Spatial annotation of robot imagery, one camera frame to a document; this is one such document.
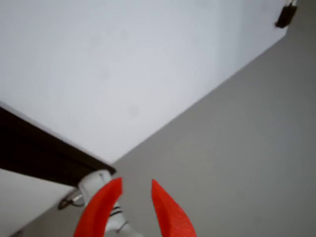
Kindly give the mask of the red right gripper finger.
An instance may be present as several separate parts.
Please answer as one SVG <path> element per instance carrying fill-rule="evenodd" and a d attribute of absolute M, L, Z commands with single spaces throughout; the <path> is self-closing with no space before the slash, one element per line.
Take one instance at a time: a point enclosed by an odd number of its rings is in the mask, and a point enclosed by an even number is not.
<path fill-rule="evenodd" d="M 185 211 L 154 179 L 151 196 L 162 237 L 195 237 L 197 235 Z"/>

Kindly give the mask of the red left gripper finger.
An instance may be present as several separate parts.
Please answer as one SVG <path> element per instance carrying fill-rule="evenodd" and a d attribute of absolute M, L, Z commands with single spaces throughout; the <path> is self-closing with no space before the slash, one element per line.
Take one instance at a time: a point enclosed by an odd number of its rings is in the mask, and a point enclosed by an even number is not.
<path fill-rule="evenodd" d="M 110 213 L 121 194 L 121 177 L 102 187 L 86 206 L 76 227 L 74 237 L 103 237 Z"/>

